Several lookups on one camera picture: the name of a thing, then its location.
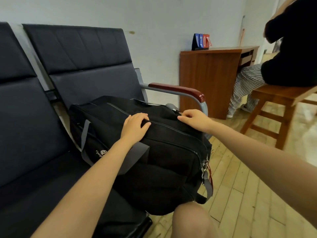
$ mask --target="white sneaker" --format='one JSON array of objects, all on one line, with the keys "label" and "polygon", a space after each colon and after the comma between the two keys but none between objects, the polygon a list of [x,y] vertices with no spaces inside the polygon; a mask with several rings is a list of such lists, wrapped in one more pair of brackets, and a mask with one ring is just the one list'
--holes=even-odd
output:
[{"label": "white sneaker", "polygon": [[248,110],[248,109],[245,107],[245,105],[244,105],[244,106],[241,106],[241,109],[242,109],[243,111],[248,112],[248,113],[252,113],[252,111]]}]

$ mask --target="wooden stool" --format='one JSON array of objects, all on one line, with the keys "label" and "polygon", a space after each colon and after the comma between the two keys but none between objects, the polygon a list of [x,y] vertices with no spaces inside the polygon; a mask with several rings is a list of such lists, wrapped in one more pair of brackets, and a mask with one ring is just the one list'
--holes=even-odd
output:
[{"label": "wooden stool", "polygon": [[[294,116],[296,105],[301,103],[308,103],[317,105],[317,101],[307,100],[309,95],[317,93],[317,86],[314,87],[284,87],[275,85],[265,85],[253,90],[251,96],[259,99],[259,103],[245,122],[240,133],[245,134],[249,128],[254,129],[260,133],[268,135],[276,139],[275,147],[283,150],[289,128]],[[272,102],[285,105],[285,112],[283,116],[275,115],[262,111],[266,102]],[[255,118],[260,115],[269,119],[276,120],[281,123],[279,133],[272,132],[265,128],[253,124]]]}]

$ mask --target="hand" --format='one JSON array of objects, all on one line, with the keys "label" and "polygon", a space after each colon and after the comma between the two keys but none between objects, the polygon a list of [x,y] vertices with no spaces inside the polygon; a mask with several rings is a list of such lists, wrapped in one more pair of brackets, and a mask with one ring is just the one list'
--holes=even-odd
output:
[{"label": "hand", "polygon": [[141,122],[143,119],[149,120],[147,114],[138,113],[133,116],[129,115],[123,124],[120,139],[127,142],[129,145],[131,145],[131,147],[139,142],[145,136],[145,133],[151,125],[150,122],[147,122],[141,128]]},{"label": "hand", "polygon": [[201,132],[209,133],[210,127],[214,122],[208,118],[203,112],[197,109],[189,109],[182,113],[182,116],[177,117],[180,121]]}]

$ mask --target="bag logo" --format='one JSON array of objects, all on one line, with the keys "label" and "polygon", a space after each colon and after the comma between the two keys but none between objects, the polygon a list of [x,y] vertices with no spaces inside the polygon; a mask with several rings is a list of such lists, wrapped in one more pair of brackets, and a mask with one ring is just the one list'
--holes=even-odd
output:
[{"label": "bag logo", "polygon": [[99,157],[101,158],[102,156],[104,156],[107,153],[106,150],[101,150],[100,152],[98,152],[98,150],[96,150],[96,154],[99,155]]}]

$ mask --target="red armrest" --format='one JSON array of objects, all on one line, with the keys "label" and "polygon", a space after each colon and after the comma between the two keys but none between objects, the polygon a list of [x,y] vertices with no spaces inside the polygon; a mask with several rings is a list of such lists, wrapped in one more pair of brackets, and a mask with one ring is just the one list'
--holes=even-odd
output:
[{"label": "red armrest", "polygon": [[194,96],[200,103],[203,103],[205,101],[204,94],[193,88],[186,88],[186,87],[170,85],[170,84],[162,84],[162,83],[156,83],[156,82],[150,83],[149,87],[189,94],[191,96]]}]

